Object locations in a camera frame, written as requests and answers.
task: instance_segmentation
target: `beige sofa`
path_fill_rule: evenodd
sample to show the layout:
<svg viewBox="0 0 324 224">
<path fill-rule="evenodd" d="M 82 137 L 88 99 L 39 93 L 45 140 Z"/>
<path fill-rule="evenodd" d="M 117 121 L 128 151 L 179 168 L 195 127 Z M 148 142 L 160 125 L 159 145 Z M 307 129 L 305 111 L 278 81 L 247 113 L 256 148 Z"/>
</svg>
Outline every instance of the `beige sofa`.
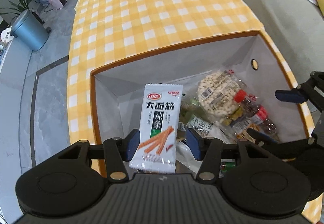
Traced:
<svg viewBox="0 0 324 224">
<path fill-rule="evenodd" d="M 243 0 L 264 24 L 299 83 L 324 70 L 324 18 L 308 0 Z"/>
</svg>

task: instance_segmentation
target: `spicy strip snack bag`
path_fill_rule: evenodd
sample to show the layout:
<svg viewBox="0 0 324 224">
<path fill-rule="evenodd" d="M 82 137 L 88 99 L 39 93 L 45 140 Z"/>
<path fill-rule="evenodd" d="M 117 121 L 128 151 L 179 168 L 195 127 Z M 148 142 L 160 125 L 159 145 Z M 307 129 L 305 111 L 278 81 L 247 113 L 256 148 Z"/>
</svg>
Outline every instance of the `spicy strip snack bag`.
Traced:
<svg viewBox="0 0 324 224">
<path fill-rule="evenodd" d="M 129 166 L 174 173 L 182 85 L 146 84 L 140 122 L 140 144 Z"/>
</svg>

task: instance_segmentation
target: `trash can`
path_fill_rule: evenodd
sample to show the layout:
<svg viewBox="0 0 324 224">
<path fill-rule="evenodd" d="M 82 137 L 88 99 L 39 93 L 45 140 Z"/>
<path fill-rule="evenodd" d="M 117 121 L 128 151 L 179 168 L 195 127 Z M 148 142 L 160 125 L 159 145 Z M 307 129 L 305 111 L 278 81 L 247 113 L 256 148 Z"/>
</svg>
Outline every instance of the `trash can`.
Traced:
<svg viewBox="0 0 324 224">
<path fill-rule="evenodd" d="M 11 27 L 11 35 L 18 37 L 33 51 L 39 50 L 48 39 L 48 32 L 29 10 L 20 14 Z"/>
</svg>

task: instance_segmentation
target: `pink appliance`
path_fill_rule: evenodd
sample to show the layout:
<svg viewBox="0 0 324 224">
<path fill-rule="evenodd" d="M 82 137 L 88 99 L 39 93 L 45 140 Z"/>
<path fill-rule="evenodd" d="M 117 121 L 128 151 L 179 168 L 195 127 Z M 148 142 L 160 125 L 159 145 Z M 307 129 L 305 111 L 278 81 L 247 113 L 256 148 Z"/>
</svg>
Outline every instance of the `pink appliance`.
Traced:
<svg viewBox="0 0 324 224">
<path fill-rule="evenodd" d="M 67 3 L 66 0 L 48 0 L 48 2 L 54 7 L 55 10 L 62 9 L 62 7 Z"/>
</svg>

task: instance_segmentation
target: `yellow checkered fabric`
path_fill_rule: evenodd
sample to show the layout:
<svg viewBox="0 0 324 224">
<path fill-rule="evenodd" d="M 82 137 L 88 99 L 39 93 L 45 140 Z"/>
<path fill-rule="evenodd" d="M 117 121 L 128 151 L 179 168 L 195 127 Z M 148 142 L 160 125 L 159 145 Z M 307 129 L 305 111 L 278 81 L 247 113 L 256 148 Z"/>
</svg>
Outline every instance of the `yellow checkered fabric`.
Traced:
<svg viewBox="0 0 324 224">
<path fill-rule="evenodd" d="M 78 0 L 75 10 L 67 82 L 71 143 L 88 139 L 95 144 L 90 72 L 148 50 L 198 38 L 261 30 L 290 82 L 297 86 L 263 24 L 242 0 Z M 314 124 L 309 109 L 306 104 L 302 109 L 311 132 Z"/>
</svg>

